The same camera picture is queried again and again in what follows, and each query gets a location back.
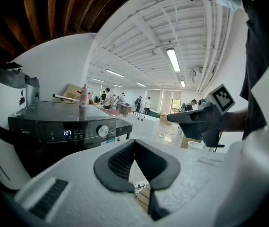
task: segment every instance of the control knob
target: control knob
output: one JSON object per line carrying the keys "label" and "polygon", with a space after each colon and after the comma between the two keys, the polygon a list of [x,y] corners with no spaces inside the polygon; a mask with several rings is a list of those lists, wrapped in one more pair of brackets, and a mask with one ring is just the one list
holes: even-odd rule
{"label": "control knob", "polygon": [[106,125],[99,125],[96,129],[96,132],[99,136],[105,137],[108,134],[109,129]]}

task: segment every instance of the white shirt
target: white shirt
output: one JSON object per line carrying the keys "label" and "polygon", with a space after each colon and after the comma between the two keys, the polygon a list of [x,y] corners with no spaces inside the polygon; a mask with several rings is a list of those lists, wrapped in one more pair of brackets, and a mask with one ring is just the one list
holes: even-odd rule
{"label": "white shirt", "polygon": [[150,108],[151,107],[151,100],[150,99],[146,99],[145,101],[145,108]]}
{"label": "white shirt", "polygon": [[105,101],[104,101],[104,105],[105,106],[110,106],[110,98],[111,98],[111,94],[108,92],[106,92],[106,98],[105,98]]}

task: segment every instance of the ceiling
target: ceiling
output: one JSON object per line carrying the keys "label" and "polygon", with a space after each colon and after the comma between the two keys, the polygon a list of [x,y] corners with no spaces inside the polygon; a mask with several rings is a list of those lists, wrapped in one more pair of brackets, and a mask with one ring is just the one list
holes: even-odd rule
{"label": "ceiling", "polygon": [[[123,87],[139,87],[140,82],[152,88],[182,88],[184,80],[186,89],[202,91],[221,62],[229,17],[228,9],[213,2],[155,0],[121,21],[98,45],[88,78]],[[171,47],[180,72],[167,56]]]}
{"label": "ceiling", "polygon": [[0,62],[43,42],[98,32],[127,0],[0,0]]}

